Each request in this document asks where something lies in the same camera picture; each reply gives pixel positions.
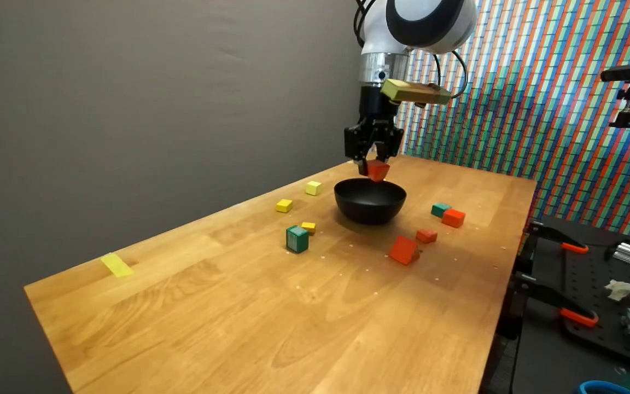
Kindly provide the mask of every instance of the gray wall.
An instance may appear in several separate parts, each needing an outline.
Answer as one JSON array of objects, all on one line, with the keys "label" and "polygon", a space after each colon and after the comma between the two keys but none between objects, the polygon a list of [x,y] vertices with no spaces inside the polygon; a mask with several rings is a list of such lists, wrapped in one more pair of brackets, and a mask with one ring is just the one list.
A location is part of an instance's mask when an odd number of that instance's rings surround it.
[{"label": "gray wall", "polygon": [[65,391],[21,284],[343,159],[351,3],[0,1],[0,391]]}]

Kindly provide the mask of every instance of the small cube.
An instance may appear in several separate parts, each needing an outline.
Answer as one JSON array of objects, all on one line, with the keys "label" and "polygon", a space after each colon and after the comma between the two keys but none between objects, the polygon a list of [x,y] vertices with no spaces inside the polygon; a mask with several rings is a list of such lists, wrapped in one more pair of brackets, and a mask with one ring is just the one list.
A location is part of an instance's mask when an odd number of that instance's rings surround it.
[{"label": "small cube", "polygon": [[398,265],[411,265],[413,259],[420,257],[420,246],[413,239],[398,237],[390,246],[386,256]]},{"label": "small cube", "polygon": [[292,199],[278,199],[275,209],[288,211],[292,207]]},{"label": "small cube", "polygon": [[292,254],[301,254],[309,249],[309,231],[297,228],[297,224],[290,224],[286,230],[286,249],[290,249]]},{"label": "small cube", "polygon": [[382,181],[390,170],[390,164],[379,162],[379,159],[367,159],[365,165],[367,165],[367,180],[371,181]]},{"label": "small cube", "polygon": [[301,230],[307,230],[310,237],[314,234],[314,223],[313,220],[303,220],[299,223]]},{"label": "small cube", "polygon": [[319,195],[321,181],[309,181],[307,184],[307,195]]},{"label": "small cube", "polygon": [[446,209],[442,223],[450,228],[462,228],[465,215],[462,209]]},{"label": "small cube", "polygon": [[430,205],[430,215],[435,215],[435,217],[444,217],[446,209],[450,209],[449,204],[433,204]]},{"label": "small cube", "polygon": [[438,241],[438,234],[433,230],[417,230],[415,239],[417,239],[417,243],[429,244],[429,243]]}]

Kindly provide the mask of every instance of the cable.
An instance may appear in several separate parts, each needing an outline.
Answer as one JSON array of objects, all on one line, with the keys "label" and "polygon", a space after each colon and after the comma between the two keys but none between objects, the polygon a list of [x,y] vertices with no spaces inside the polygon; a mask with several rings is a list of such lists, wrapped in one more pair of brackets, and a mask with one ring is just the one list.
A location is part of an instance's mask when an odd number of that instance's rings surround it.
[{"label": "cable", "polygon": [[442,64],[440,64],[440,56],[438,55],[430,55],[433,61],[438,64],[438,85],[442,85]]},{"label": "cable", "polygon": [[462,55],[458,55],[455,49],[450,49],[452,53],[452,56],[462,64],[462,68],[463,68],[463,85],[462,85],[462,90],[458,92],[458,93],[452,93],[452,99],[458,99],[458,96],[462,96],[463,92],[465,92],[465,85],[467,85],[467,68],[465,68],[465,61],[462,58]]},{"label": "cable", "polygon": [[373,6],[376,0],[356,0],[356,13],[355,13],[355,34],[356,34],[356,41],[358,45],[362,45],[362,37],[361,37],[361,26],[362,26],[362,19],[367,14],[367,10]]}]

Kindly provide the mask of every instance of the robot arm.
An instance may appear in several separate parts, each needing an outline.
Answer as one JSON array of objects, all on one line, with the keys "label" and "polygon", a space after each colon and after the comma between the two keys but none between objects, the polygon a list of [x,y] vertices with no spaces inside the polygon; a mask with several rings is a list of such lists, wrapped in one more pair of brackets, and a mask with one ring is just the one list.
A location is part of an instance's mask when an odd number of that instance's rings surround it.
[{"label": "robot arm", "polygon": [[[385,164],[398,153],[403,140],[403,128],[393,124],[400,101],[390,96],[390,80],[405,76],[406,55],[413,47],[450,53],[462,45],[473,32],[476,8],[474,0],[356,1],[355,34],[362,45],[358,124],[343,131],[343,145],[345,154],[358,164],[358,172],[371,174],[370,164]],[[435,99],[425,101],[425,92],[415,92],[415,96],[423,103],[438,103]],[[365,154],[371,147],[376,159],[367,162]]]}]

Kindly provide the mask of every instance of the yellow block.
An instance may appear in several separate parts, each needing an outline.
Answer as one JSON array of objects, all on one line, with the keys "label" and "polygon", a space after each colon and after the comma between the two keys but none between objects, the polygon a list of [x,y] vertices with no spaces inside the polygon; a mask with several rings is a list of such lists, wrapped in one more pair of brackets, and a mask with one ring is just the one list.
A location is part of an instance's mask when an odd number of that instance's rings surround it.
[{"label": "yellow block", "polygon": [[292,199],[278,199],[275,209],[288,211],[292,207]]},{"label": "yellow block", "polygon": [[313,220],[303,220],[299,223],[301,230],[307,230],[309,234],[314,234],[314,223]]},{"label": "yellow block", "polygon": [[127,267],[127,263],[118,256],[118,254],[104,254],[100,257],[100,263],[116,276],[116,278],[124,278],[124,276],[134,276],[136,272],[131,267]]},{"label": "yellow block", "polygon": [[319,195],[321,181],[309,181],[307,184],[307,195]]}]

